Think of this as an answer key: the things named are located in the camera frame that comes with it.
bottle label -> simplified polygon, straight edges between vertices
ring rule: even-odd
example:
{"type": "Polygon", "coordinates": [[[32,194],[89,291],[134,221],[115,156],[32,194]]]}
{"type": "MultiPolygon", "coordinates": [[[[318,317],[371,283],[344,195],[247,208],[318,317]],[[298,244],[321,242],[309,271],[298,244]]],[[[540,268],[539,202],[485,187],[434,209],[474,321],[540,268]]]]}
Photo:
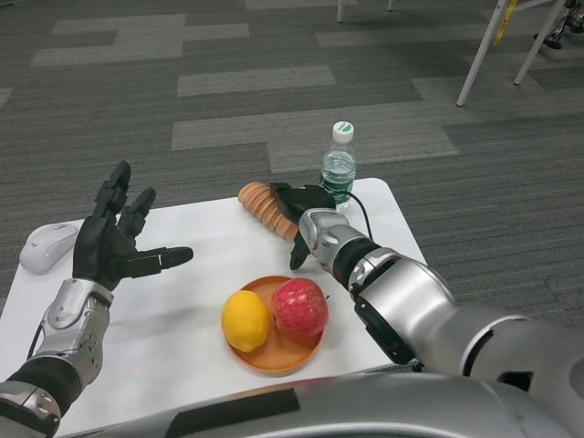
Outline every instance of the bottle label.
{"type": "Polygon", "coordinates": [[[331,182],[320,175],[320,186],[330,193],[335,198],[335,203],[340,205],[349,200],[349,196],[345,193],[336,193],[338,191],[350,192],[353,189],[353,181],[351,182],[331,182]]]}

yellow object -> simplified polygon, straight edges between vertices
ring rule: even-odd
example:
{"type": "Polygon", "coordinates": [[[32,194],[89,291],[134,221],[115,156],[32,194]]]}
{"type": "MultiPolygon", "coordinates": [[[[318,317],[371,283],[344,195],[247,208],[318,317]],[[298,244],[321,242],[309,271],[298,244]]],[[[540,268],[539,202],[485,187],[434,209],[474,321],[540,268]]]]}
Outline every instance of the yellow object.
{"type": "Polygon", "coordinates": [[[505,18],[503,20],[503,24],[501,25],[501,28],[499,29],[499,31],[496,34],[495,45],[497,45],[501,41],[503,41],[503,36],[505,35],[505,31],[507,30],[507,26],[509,26],[509,21],[511,21],[511,16],[515,13],[515,10],[517,8],[517,3],[518,3],[518,0],[511,0],[511,4],[507,8],[507,12],[505,13],[505,18]]]}
{"type": "Polygon", "coordinates": [[[227,342],[249,353],[266,342],[270,328],[269,311],[255,292],[240,290],[223,306],[221,325],[227,342]]]}

mouse cable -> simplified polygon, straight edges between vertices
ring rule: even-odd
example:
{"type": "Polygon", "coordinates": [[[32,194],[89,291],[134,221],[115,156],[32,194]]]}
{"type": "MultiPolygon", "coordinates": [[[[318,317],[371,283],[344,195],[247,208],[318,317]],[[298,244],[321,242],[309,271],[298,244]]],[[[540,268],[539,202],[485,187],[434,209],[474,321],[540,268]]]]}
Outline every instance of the mouse cable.
{"type": "Polygon", "coordinates": [[[369,224],[369,217],[367,216],[367,210],[365,210],[365,205],[363,205],[363,203],[360,201],[360,199],[351,192],[348,192],[346,190],[338,190],[338,191],[335,191],[335,193],[346,194],[347,196],[350,196],[351,198],[353,198],[355,200],[355,202],[357,202],[359,204],[359,207],[361,207],[361,211],[363,212],[363,216],[365,217],[365,225],[367,225],[367,233],[369,234],[369,239],[373,240],[373,234],[371,232],[371,225],[369,224]]]}

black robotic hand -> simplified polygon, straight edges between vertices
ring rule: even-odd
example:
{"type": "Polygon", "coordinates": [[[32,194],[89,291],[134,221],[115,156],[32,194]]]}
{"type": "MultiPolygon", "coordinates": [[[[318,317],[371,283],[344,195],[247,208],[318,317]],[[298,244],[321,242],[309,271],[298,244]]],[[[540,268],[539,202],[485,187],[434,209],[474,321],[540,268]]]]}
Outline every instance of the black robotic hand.
{"type": "MultiPolygon", "coordinates": [[[[270,192],[277,200],[277,208],[292,224],[298,225],[300,217],[311,208],[336,208],[335,198],[318,185],[292,187],[285,182],[270,183],[270,192]]],[[[307,243],[298,231],[290,253],[290,269],[299,269],[310,254],[307,243]]]]}
{"type": "Polygon", "coordinates": [[[158,274],[193,258],[193,250],[188,247],[136,249],[136,236],[144,227],[156,192],[148,188],[131,206],[124,207],[130,174],[130,166],[120,162],[103,182],[95,210],[81,226],[73,252],[73,277],[95,281],[109,291],[123,278],[158,274]]]}

chair leg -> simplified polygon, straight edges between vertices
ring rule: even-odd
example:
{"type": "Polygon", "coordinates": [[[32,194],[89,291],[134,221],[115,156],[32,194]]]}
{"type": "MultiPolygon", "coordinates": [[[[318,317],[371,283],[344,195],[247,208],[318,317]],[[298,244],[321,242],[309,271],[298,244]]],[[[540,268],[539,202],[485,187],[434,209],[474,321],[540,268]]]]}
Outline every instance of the chair leg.
{"type": "Polygon", "coordinates": [[[559,13],[561,12],[565,3],[566,0],[557,0],[554,6],[551,8],[551,11],[547,16],[546,22],[539,30],[539,34],[537,34],[536,42],[533,43],[533,46],[531,47],[531,50],[529,50],[529,54],[527,55],[526,60],[523,63],[523,66],[521,66],[519,73],[517,73],[517,76],[513,81],[515,85],[521,84],[521,82],[525,78],[527,71],[531,67],[531,64],[533,63],[534,59],[536,58],[537,52],[541,48],[544,39],[546,39],[546,37],[548,36],[549,30],[554,25],[554,22],[556,21],[556,18],[558,18],[559,13]]]}
{"type": "Polygon", "coordinates": [[[337,6],[337,23],[343,22],[343,0],[339,0],[339,4],[337,6]]]}
{"type": "Polygon", "coordinates": [[[507,7],[509,6],[509,1],[510,0],[499,0],[499,2],[496,4],[496,8],[493,13],[493,16],[491,17],[491,21],[489,22],[489,25],[486,27],[485,36],[483,36],[483,41],[481,41],[481,45],[479,46],[476,52],[473,65],[471,66],[471,69],[468,72],[468,76],[464,81],[463,89],[461,90],[460,96],[456,101],[456,105],[458,105],[459,107],[462,107],[464,105],[464,103],[466,102],[466,98],[468,97],[468,94],[471,92],[471,87],[475,82],[478,70],[483,64],[483,59],[485,59],[486,51],[488,50],[489,46],[491,45],[491,42],[493,41],[493,38],[495,37],[495,34],[498,30],[498,26],[501,23],[501,17],[506,12],[507,7]]]}

